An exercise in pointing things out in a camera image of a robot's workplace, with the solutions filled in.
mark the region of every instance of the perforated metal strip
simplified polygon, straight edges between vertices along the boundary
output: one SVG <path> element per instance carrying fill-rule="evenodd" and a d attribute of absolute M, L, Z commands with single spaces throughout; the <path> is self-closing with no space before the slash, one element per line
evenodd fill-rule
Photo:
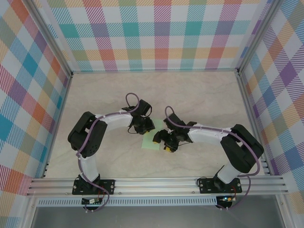
<path fill-rule="evenodd" d="M 216 205 L 215 196 L 112 197 L 107 206 L 196 206 Z M 81 198 L 39 198 L 38 207 L 83 207 Z"/>

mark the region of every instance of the plaid backdrop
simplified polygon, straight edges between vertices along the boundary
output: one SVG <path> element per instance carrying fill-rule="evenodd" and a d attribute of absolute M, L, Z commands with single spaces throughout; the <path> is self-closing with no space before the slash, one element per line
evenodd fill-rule
<path fill-rule="evenodd" d="M 0 228 L 46 158 L 68 77 L 21 0 L 0 0 Z"/>
<path fill-rule="evenodd" d="M 35 2 L 71 68 L 81 71 L 235 68 L 240 44 L 245 34 L 252 32 L 248 27 L 255 11 L 259 4 L 266 3 L 265 0 Z"/>
<path fill-rule="evenodd" d="M 243 77 L 266 153 L 304 222 L 304 0 L 285 0 Z"/>

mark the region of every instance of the green paper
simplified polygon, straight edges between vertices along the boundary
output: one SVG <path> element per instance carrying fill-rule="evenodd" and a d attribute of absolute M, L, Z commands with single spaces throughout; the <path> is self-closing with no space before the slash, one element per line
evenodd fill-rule
<path fill-rule="evenodd" d="M 158 144 L 155 144 L 153 142 L 153 138 L 154 138 L 154 135 L 163 129 L 163 126 L 162 126 L 162 123 L 163 121 L 161 119 L 152 119 L 153 123 L 154 123 L 154 126 L 155 126 L 155 129 L 144 134 L 143 135 L 143 138 L 142 138 L 142 148 L 143 149 L 151 149 L 151 150 L 158 150 L 160 149 L 160 145 L 159 143 Z"/>

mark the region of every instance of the beige floor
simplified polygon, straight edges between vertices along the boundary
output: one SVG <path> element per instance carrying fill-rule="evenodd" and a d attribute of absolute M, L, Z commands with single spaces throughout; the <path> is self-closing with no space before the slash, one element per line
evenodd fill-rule
<path fill-rule="evenodd" d="M 178 117 L 215 126 L 239 123 L 250 129 L 233 72 L 111 73 L 75 75 L 72 81 L 47 178 L 74 178 L 79 169 L 67 136 L 85 111 L 107 114 L 126 107 L 135 92 L 153 107 L 152 118 L 164 119 L 171 105 Z M 120 128 L 107 132 L 97 152 L 102 177 L 213 176 L 228 161 L 221 147 L 203 143 L 175 153 L 142 149 L 142 136 Z"/>

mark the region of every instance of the marble-pattern surface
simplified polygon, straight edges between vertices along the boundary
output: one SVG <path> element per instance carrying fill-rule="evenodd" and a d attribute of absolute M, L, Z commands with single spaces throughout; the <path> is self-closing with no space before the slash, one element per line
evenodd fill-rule
<path fill-rule="evenodd" d="M 171 105 L 184 122 L 215 127 L 249 121 L 233 72 L 103 73 L 74 75 L 47 178 L 74 178 L 79 169 L 67 136 L 85 111 L 107 114 L 126 107 L 128 92 L 136 93 L 153 107 L 151 117 L 164 119 Z M 130 103 L 135 105 L 135 98 Z M 97 167 L 102 177 L 213 176 L 228 159 L 219 146 L 190 143 L 175 153 L 142 149 L 143 137 L 127 128 L 106 132 Z"/>

